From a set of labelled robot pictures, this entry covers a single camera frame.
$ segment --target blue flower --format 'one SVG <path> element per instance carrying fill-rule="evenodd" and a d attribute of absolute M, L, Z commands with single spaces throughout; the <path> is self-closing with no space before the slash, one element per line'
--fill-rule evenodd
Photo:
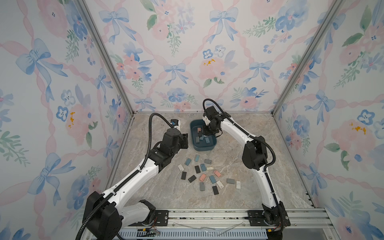
<path fill-rule="evenodd" d="M 292 0 L 279 10 L 279 18 L 276 20 L 276 30 L 284 28 L 292 30 L 300 26 L 308 18 L 307 0 Z"/>
<path fill-rule="evenodd" d="M 68 23 L 73 26 L 74 33 L 82 41 L 83 37 L 88 35 L 88 31 L 73 1 L 66 4 L 65 11 L 67 12 Z"/>
<path fill-rule="evenodd" d="M 13 106 L 13 94 L 7 94 L 3 96 L 3 91 L 0 89 L 0 108 L 2 108 L 3 104 L 8 106 Z"/>
<path fill-rule="evenodd" d="M 193 21 L 193 17 L 192 16 L 189 16 L 187 14 L 187 16 L 185 17 L 185 19 L 187 20 L 186 24 L 189 26 L 189 28 L 192 28 L 193 26 L 195 26 L 195 23 L 192 22 Z"/>
<path fill-rule="evenodd" d="M 377 70 L 376 64 L 382 64 L 381 60 L 383 59 L 383 56 L 379 57 L 379 55 L 380 53 L 377 53 L 374 57 L 368 57 L 368 62 L 361 65 L 362 68 L 367 69 L 367 73 L 369 73 L 371 69 Z"/>
<path fill-rule="evenodd" d="M 369 125 L 372 125 L 374 117 L 375 117 L 374 112 L 368 112 L 367 109 L 364 109 L 361 111 L 361 114 L 358 116 L 358 120 L 359 122 L 362 122 L 365 125 L 369 126 Z"/>
<path fill-rule="evenodd" d="M 84 197 L 89 193 L 89 177 L 80 175 L 71 186 L 67 195 L 67 208 L 78 210 L 84 203 Z"/>
<path fill-rule="evenodd" d="M 64 104 L 68 107 L 69 105 L 73 105 L 76 100 L 74 96 L 72 96 L 71 90 L 63 90 L 61 94 L 61 99 L 64 100 Z"/>
<path fill-rule="evenodd" d="M 187 94 L 181 88 L 171 88 L 168 92 L 168 99 L 171 102 L 182 102 L 187 98 Z"/>
<path fill-rule="evenodd" d="M 178 33 L 185 33 L 185 30 L 188 29 L 188 27 L 185 26 L 185 20 L 183 19 L 183 21 L 181 22 L 181 19 L 179 19 L 179 24 L 177 24 L 177 27 L 179 28 L 177 30 Z"/>
<path fill-rule="evenodd" d="M 305 138 L 310 132 L 310 122 L 304 115 L 298 115 L 296 120 L 293 122 L 293 128 L 296 129 L 297 135 L 301 138 Z"/>
<path fill-rule="evenodd" d="M 135 57 L 135 61 L 140 61 L 139 53 L 142 53 L 143 50 L 141 48 L 135 48 L 135 45 L 132 42 L 129 42 L 128 44 L 123 44 L 124 46 L 124 52 L 128 57 L 130 57 L 132 54 Z"/>
<path fill-rule="evenodd" d="M 68 117 L 68 108 L 67 107 L 58 106 L 57 107 L 56 117 L 58 119 L 61 119 L 63 122 L 65 122 L 65 120 L 67 120 L 67 117 Z"/>
<path fill-rule="evenodd" d="M 377 121 L 373 124 L 373 127 L 376 129 L 375 135 L 378 139 L 384 139 L 384 118 L 381 119 L 381 122 Z"/>
<path fill-rule="evenodd" d="M 207 51 L 203 51 L 203 57 L 204 59 L 208 59 L 208 58 L 211 58 L 213 57 L 213 53 L 211 52 L 211 49 L 208 49 Z"/>

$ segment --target wire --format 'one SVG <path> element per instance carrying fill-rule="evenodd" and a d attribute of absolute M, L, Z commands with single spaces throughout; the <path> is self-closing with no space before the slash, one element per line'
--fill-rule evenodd
<path fill-rule="evenodd" d="M 281 233 L 281 232 L 283 232 L 283 229 L 284 229 L 284 224 L 282 224 L 282 222 L 283 222 L 283 214 L 282 214 L 282 211 L 281 211 L 281 209 L 280 209 L 279 203 L 278 203 L 278 201 L 277 201 L 277 197 L 276 197 L 275 191 L 273 190 L 272 182 L 271 182 L 271 180 L 270 180 L 270 178 L 269 178 L 269 176 L 268 176 L 268 173 L 266 172 L 267 167 L 273 165 L 273 164 L 276 162 L 276 154 L 275 154 L 275 152 L 273 151 L 272 147 L 269 146 L 269 144 L 267 144 L 264 140 L 262 140 L 262 139 L 260 139 L 260 138 L 258 138 L 258 137 L 254 137 L 254 136 L 252 136 L 252 135 L 251 135 L 250 133 L 248 133 L 245 129 L 243 129 L 243 128 L 240 127 L 237 123 L 235 123 L 232 119 L 230 119 L 230 118 L 228 117 L 228 115 L 226 114 L 226 112 L 224 112 L 223 109 L 222 109 L 222 108 L 221 108 L 221 107 L 220 107 L 214 100 L 212 100 L 212 99 L 210 99 L 210 98 L 206 98 L 206 99 L 204 99 L 204 101 L 203 101 L 203 109 L 204 109 L 204 110 L 205 110 L 205 102 L 206 102 L 206 101 L 211 101 L 211 102 L 213 102 L 213 103 L 218 107 L 218 109 L 222 112 L 222 114 L 228 119 L 228 121 L 230 121 L 230 122 L 231 122 L 233 125 L 235 125 L 240 131 L 242 131 L 243 133 L 245 133 L 246 135 L 248 135 L 250 138 L 252 138 L 252 139 L 254 139 L 254 140 L 256 140 L 256 141 L 262 143 L 262 144 L 263 144 L 264 146 L 266 146 L 266 147 L 269 149 L 269 151 L 271 152 L 271 155 L 272 155 L 272 161 L 271 161 L 270 163 L 265 164 L 263 171 L 264 171 L 265 177 L 266 177 L 266 179 L 267 179 L 267 181 L 268 181 L 268 183 L 269 183 L 269 187 L 270 187 L 270 189 L 271 189 L 271 192 L 273 193 L 272 195 L 273 195 L 273 198 L 274 198 L 274 200 L 275 200 L 276 207 L 277 207 L 278 212 L 279 212 L 279 215 L 280 215 L 281 229 L 280 229 L 280 230 L 277 230 L 277 231 L 274 231 L 274 232 L 277 232 L 277 233 Z"/>
<path fill-rule="evenodd" d="M 159 113 L 152 113 L 150 116 L 149 116 L 149 121 L 148 121 L 148 149 L 147 149 L 147 153 L 145 154 L 145 157 L 144 157 L 144 161 L 143 161 L 143 164 L 141 164 L 140 166 L 140 170 L 142 170 L 144 167 L 145 167 L 145 164 L 147 163 L 147 160 L 148 160 L 148 157 L 149 157 L 149 151 L 151 150 L 151 145 L 152 145 L 152 118 L 153 116 L 159 116 L 161 117 L 161 119 L 164 120 L 164 122 L 166 122 L 171 128 L 173 128 L 174 126 L 169 123 L 165 117 L 163 117 L 161 114 Z"/>

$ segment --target blue bow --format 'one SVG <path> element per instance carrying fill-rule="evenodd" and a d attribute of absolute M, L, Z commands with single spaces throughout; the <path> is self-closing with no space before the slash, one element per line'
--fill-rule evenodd
<path fill-rule="evenodd" d="M 106 82 L 104 79 L 106 78 L 107 76 L 105 75 L 105 72 L 104 72 L 104 69 L 100 68 L 100 75 L 98 78 L 95 79 L 95 86 L 97 89 L 100 89 L 100 87 L 103 89 L 104 91 L 104 104 L 107 103 L 107 98 L 105 97 L 105 94 L 107 93 L 107 90 L 105 89 L 105 86 L 109 87 L 109 88 L 113 88 L 111 86 L 111 81 L 109 82 Z"/>
<path fill-rule="evenodd" d="M 231 8 L 230 10 L 223 11 L 223 12 L 220 12 L 219 10 L 211 11 L 209 13 L 209 19 L 211 20 L 211 22 L 212 23 L 217 22 L 217 21 L 219 21 L 219 22 L 217 25 L 216 34 L 213 34 L 212 36 L 210 36 L 207 39 L 207 41 L 209 41 L 209 43 L 212 43 L 212 40 L 215 38 L 215 36 L 219 35 L 221 33 L 221 31 L 223 30 L 223 20 L 222 19 L 225 20 L 224 21 L 225 30 L 227 31 L 229 38 L 233 41 L 233 34 L 236 34 L 237 31 L 234 30 L 226 20 L 231 21 L 231 22 L 235 22 L 238 13 L 239 13 L 239 10 L 237 8 Z"/>
<path fill-rule="evenodd" d="M 336 103 L 334 100 L 328 99 L 322 90 L 317 91 L 316 98 L 320 100 L 316 105 L 313 107 L 308 105 L 304 107 L 306 111 L 309 109 L 317 110 L 320 108 L 319 114 L 317 115 L 317 125 L 319 125 L 320 120 L 324 122 L 323 108 L 325 107 L 325 110 L 329 112 L 335 107 Z"/>
<path fill-rule="evenodd" d="M 145 107 L 148 107 L 152 111 L 155 111 L 155 107 L 149 105 L 149 103 L 152 103 L 152 98 L 145 98 L 145 99 L 140 99 L 140 98 L 135 98 L 133 99 L 135 103 L 140 104 L 141 103 L 141 110 L 143 110 Z"/>
<path fill-rule="evenodd" d="M 311 164 L 310 164 L 310 170 L 311 170 L 311 172 L 313 172 L 313 173 L 306 175 L 305 172 L 301 171 L 301 174 L 302 174 L 303 176 L 307 177 L 309 180 L 312 180 L 312 179 L 316 176 L 316 179 L 313 180 L 313 183 L 312 183 L 311 193 L 312 193 L 312 195 L 313 195 L 313 193 L 315 193 L 316 195 L 318 195 L 318 194 L 317 194 L 317 188 L 316 188 L 316 180 L 317 180 L 317 183 L 319 184 L 319 187 L 320 187 L 321 189 L 324 189 L 324 188 L 327 187 L 327 182 L 326 182 L 326 181 L 320 176 L 320 174 L 317 172 L 317 168 L 316 168 L 316 166 L 315 166 L 314 163 L 311 163 Z"/>
<path fill-rule="evenodd" d="M 62 166 L 59 169 L 53 170 L 59 163 L 61 159 L 56 153 L 50 153 L 45 160 L 45 167 L 41 171 L 40 175 L 37 176 L 31 183 L 28 188 L 28 193 L 37 195 L 43 190 L 45 181 L 51 184 L 55 189 L 55 194 L 53 195 L 53 205 L 56 206 L 57 200 L 61 200 L 57 188 L 59 188 L 60 181 L 57 177 L 48 176 L 49 174 L 60 174 L 73 170 L 75 167 L 71 167 L 72 160 L 67 164 Z"/>
<path fill-rule="evenodd" d="M 43 75 L 43 77 L 45 78 L 48 84 L 45 90 L 45 99 L 47 102 L 49 102 L 49 99 L 55 100 L 53 98 L 51 88 L 49 87 L 49 85 L 52 82 L 52 79 L 47 69 L 43 67 L 40 63 L 42 63 L 44 66 L 48 67 L 50 70 L 54 71 L 55 73 L 62 75 L 64 77 L 68 77 L 67 74 L 61 71 L 63 69 L 62 64 L 52 64 L 42 60 L 44 58 L 50 58 L 50 57 L 51 57 L 51 53 L 49 52 L 45 43 L 40 38 L 36 38 L 33 46 L 33 50 L 31 50 L 29 54 L 22 54 L 16 60 L 17 66 L 24 73 L 28 75 L 31 75 L 33 73 L 36 65 L 37 70 L 39 70 L 39 72 Z"/>
<path fill-rule="evenodd" d="M 247 78 L 246 80 L 244 80 L 244 83 L 247 83 L 252 78 L 257 77 L 257 75 L 259 74 L 259 71 L 260 71 L 260 75 L 261 75 L 262 79 L 264 81 L 266 81 L 265 78 L 269 77 L 269 75 L 264 73 L 264 69 L 269 70 L 272 67 L 272 64 L 273 64 L 273 61 L 267 61 L 265 63 L 251 63 L 249 65 L 249 69 L 251 69 L 251 70 L 256 69 L 255 73 L 253 74 L 252 77 Z"/>
<path fill-rule="evenodd" d="M 131 37 L 131 39 L 136 41 L 136 38 L 133 36 L 136 32 L 132 29 L 129 29 L 128 27 L 124 26 L 123 22 L 129 22 L 128 12 L 125 8 L 119 8 L 116 12 L 108 12 L 108 11 L 100 11 L 99 15 L 101 17 L 101 20 L 105 23 L 109 23 L 112 21 L 113 29 L 115 30 L 115 34 L 112 35 L 108 42 L 112 42 L 115 44 L 115 37 L 120 34 L 120 27 L 124 30 L 124 32 Z"/>
<path fill-rule="evenodd" d="M 185 72 L 185 64 L 184 63 L 180 63 L 178 64 L 177 66 L 176 65 L 165 65 L 164 66 L 164 71 L 166 71 L 167 73 L 169 73 L 170 71 L 172 71 L 172 79 L 171 80 L 168 80 L 166 81 L 166 85 L 170 85 L 170 83 L 172 82 L 172 80 L 175 80 L 176 79 L 176 74 L 179 76 L 179 78 L 184 82 L 184 83 L 187 83 L 187 77 L 186 76 L 183 76 L 180 72 Z"/>

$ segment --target gray marble surface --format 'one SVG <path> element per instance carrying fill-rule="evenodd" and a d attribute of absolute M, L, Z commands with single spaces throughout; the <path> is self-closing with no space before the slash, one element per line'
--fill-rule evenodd
<path fill-rule="evenodd" d="M 113 182 L 118 182 L 136 167 L 144 158 L 148 145 L 148 119 L 150 114 L 135 114 L 132 129 L 122 159 L 118 166 Z M 165 113 L 166 119 L 179 119 L 181 132 L 190 134 L 189 123 L 195 119 L 201 119 L 202 113 Z M 277 126 L 271 114 L 232 114 L 234 120 L 249 132 L 262 135 L 276 153 L 276 163 L 269 167 L 271 180 L 276 191 L 286 208 L 310 208 L 305 195 L 305 189 L 299 179 L 299 175 L 293 165 L 293 161 L 281 138 Z M 168 125 L 159 117 L 152 120 L 152 143 L 162 140 Z M 261 208 L 262 198 L 256 181 L 251 171 L 242 162 L 243 146 L 224 132 L 217 139 L 217 145 L 212 151 L 197 152 L 192 145 L 189 136 L 189 148 L 181 149 L 172 159 L 172 162 L 157 176 L 145 183 L 128 202 L 127 205 L 136 204 L 141 199 L 146 199 L 156 208 Z M 199 162 L 195 162 L 195 155 L 200 155 Z M 189 166 L 184 163 L 187 158 L 192 162 Z M 204 162 L 204 159 L 212 160 L 212 167 L 221 173 L 220 180 L 224 188 L 214 195 L 209 176 L 213 170 L 196 174 L 195 166 Z M 181 172 L 177 165 L 182 164 L 187 172 L 187 179 L 181 180 Z M 207 175 L 205 179 L 205 191 L 200 191 L 199 178 L 202 173 Z M 190 183 L 188 178 L 195 175 L 197 179 Z M 235 184 L 227 184 L 227 178 L 241 181 L 241 189 L 236 189 Z"/>

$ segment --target green leaf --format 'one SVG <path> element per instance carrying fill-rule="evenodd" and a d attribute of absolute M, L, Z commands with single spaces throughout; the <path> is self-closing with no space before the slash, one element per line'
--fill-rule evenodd
<path fill-rule="evenodd" d="M 95 128 L 97 127 L 97 123 L 98 123 L 98 122 L 93 122 L 93 127 L 92 127 L 91 124 L 88 125 L 88 129 L 89 129 L 89 130 L 95 129 Z"/>
<path fill-rule="evenodd" d="M 85 139 L 87 140 L 88 146 L 92 149 L 92 135 L 90 132 L 87 132 Z"/>
<path fill-rule="evenodd" d="M 149 16 L 149 19 L 147 20 L 148 30 L 151 29 L 153 27 L 153 25 L 155 25 L 156 23 L 157 23 L 157 15 L 154 14 L 154 15 Z"/>
<path fill-rule="evenodd" d="M 208 87 L 211 83 L 212 83 L 212 79 L 208 78 L 208 79 L 205 81 L 205 83 L 204 83 L 204 85 L 203 85 L 203 88 Z"/>
<path fill-rule="evenodd" d="M 340 146 L 335 142 L 325 145 L 324 148 L 331 152 L 338 152 L 340 150 Z"/>
<path fill-rule="evenodd" d="M 347 155 L 349 155 L 347 153 L 347 151 L 344 150 L 344 151 L 341 152 L 341 164 L 348 171 L 348 163 L 349 163 L 349 161 L 344 161 L 344 157 L 347 156 Z"/>
<path fill-rule="evenodd" d="M 367 5 L 365 7 L 364 13 L 362 14 L 362 17 L 360 20 L 360 28 L 363 29 L 364 32 L 365 30 L 367 30 L 369 24 L 371 23 L 371 19 L 372 19 L 372 12 Z"/>
<path fill-rule="evenodd" d="M 151 0 L 140 0 L 141 4 L 143 4 L 144 8 L 150 12 L 155 12 L 155 7 L 151 3 Z"/>
<path fill-rule="evenodd" d="M 356 33 L 356 34 L 350 36 L 349 38 L 347 38 L 347 40 L 344 42 L 344 44 L 342 46 L 344 47 L 344 46 L 348 46 L 349 44 L 353 44 L 353 43 L 357 42 L 362 36 L 363 36 L 362 33 Z"/>

